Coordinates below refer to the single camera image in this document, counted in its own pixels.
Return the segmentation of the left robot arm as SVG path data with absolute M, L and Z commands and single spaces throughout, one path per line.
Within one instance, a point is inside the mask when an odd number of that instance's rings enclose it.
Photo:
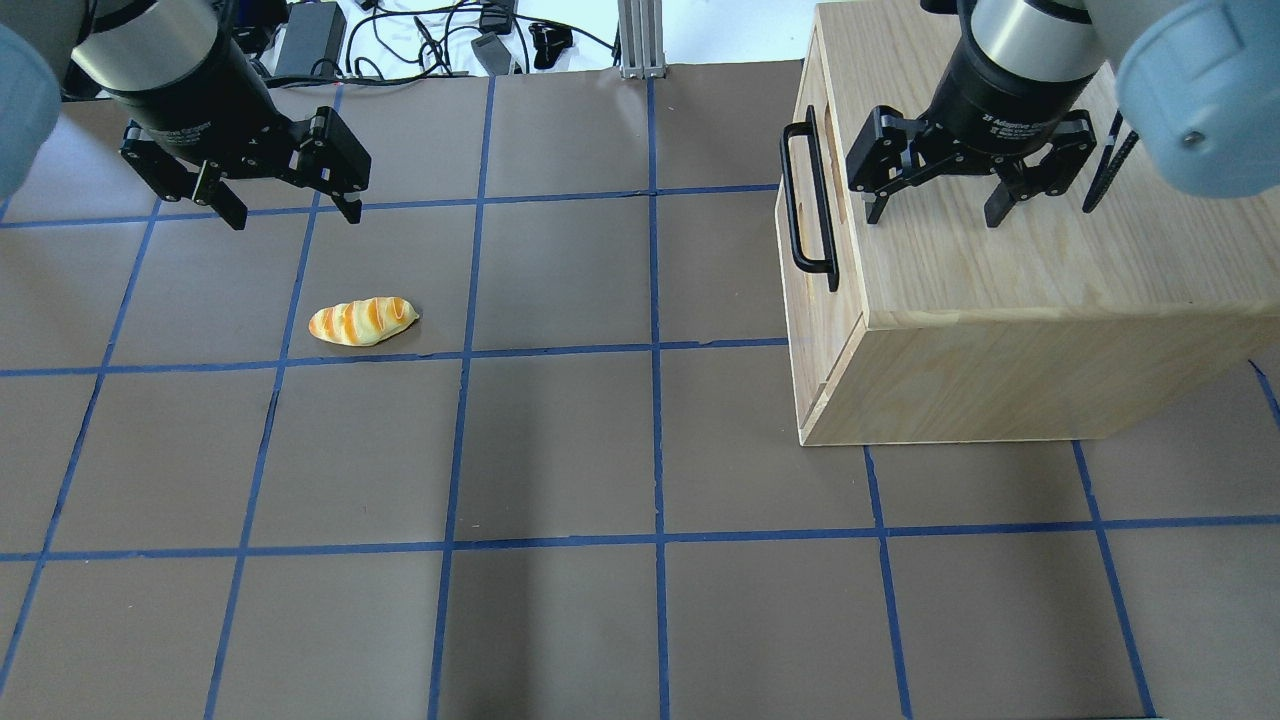
M 206 1 L 5 1 L 3 197 L 52 133 L 78 67 L 131 122 L 119 152 L 164 202 L 247 222 L 233 181 L 275 179 L 328 196 L 361 220 L 372 159 L 332 106 L 293 120 Z

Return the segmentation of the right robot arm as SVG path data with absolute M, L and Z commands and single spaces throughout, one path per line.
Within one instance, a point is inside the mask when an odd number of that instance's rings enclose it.
M 986 224 L 1057 196 L 1100 145 L 1093 211 L 1144 143 L 1175 190 L 1252 197 L 1279 181 L 1275 1 L 923 1 L 960 37 L 915 118 L 874 108 L 847 151 L 847 186 L 877 223 L 893 193 L 940 176 L 997 176 Z M 1098 143 L 1076 100 L 1103 64 L 1117 110 Z

